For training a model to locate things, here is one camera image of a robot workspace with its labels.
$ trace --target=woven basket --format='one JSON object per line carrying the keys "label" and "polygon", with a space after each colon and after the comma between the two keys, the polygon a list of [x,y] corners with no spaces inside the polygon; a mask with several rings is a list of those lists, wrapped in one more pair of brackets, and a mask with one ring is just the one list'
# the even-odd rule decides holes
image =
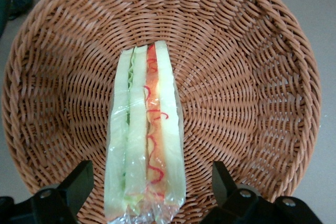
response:
{"label": "woven basket", "polygon": [[95,187],[82,223],[104,223],[110,95],[121,50],[167,41],[184,113],[187,200],[198,223],[215,200],[213,160],[269,200],[291,195],[310,161],[320,81],[310,44],[281,0],[41,0],[5,70],[3,123],[29,190],[83,159]]}

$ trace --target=floor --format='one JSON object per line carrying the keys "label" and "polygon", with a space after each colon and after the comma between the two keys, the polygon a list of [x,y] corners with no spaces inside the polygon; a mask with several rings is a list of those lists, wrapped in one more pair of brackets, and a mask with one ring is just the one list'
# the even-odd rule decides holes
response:
{"label": "floor", "polygon": [[[282,0],[297,17],[309,38],[321,76],[322,116],[315,152],[294,196],[305,201],[321,221],[336,223],[336,0]],[[0,39],[0,75],[11,43],[25,20],[21,16],[7,24]],[[9,155],[2,126],[0,126],[0,195],[10,195],[16,202],[30,197]]]}

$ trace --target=food package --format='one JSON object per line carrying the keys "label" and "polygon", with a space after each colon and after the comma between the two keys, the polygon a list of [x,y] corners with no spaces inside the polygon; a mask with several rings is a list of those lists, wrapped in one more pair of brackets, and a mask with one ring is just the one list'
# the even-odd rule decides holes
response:
{"label": "food package", "polygon": [[108,223],[169,223],[185,202],[182,108],[165,41],[121,53],[107,128]]}

